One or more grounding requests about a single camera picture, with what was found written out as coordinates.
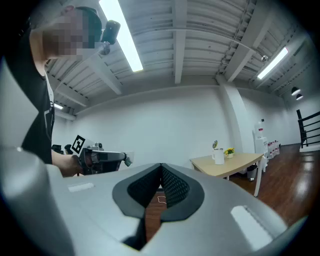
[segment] wooden floor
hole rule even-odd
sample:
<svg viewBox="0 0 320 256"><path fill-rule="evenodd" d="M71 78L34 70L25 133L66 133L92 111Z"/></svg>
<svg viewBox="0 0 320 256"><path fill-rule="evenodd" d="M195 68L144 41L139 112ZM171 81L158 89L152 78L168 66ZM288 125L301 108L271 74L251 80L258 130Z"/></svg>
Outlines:
<svg viewBox="0 0 320 256"><path fill-rule="evenodd" d="M262 173L258 199L274 209L291 226L307 215L320 188L320 151L299 152L299 145L281 146L280 155L268 162ZM248 181L245 176L235 174L230 181L253 194L255 181ZM160 214L167 207L159 203L157 193L146 209L147 241L160 228Z"/></svg>

